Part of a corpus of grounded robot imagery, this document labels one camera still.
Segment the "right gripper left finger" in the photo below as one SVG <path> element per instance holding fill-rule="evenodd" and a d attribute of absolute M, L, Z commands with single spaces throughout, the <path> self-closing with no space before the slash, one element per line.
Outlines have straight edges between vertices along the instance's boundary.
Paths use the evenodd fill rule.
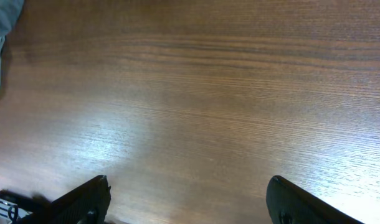
<path fill-rule="evenodd" d="M 98 175 L 20 220 L 18 224 L 104 224 L 111 202 L 111 187 Z"/>

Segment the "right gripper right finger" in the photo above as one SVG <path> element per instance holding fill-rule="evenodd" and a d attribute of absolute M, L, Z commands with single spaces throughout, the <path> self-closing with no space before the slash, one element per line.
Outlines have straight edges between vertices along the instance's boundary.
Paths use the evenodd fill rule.
<path fill-rule="evenodd" d="M 280 175 L 270 179 L 265 201 L 274 224 L 361 224 Z"/>

